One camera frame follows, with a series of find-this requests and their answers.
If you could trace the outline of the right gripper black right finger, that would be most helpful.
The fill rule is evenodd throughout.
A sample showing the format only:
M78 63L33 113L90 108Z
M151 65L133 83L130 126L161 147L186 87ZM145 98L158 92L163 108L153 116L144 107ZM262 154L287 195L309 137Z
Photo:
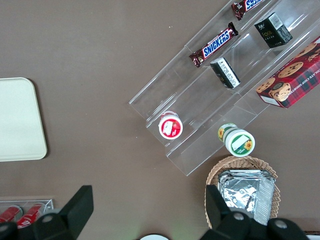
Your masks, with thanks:
M215 185L205 189L206 211L212 228L202 240L246 240L251 230L251 219L239 211L231 211Z

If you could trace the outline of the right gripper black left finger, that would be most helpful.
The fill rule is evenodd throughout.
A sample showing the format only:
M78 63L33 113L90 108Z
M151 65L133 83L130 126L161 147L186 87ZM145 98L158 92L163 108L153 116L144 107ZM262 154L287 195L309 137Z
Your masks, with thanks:
M76 240L94 211L93 187L83 185L58 213L48 213L32 227L36 240Z

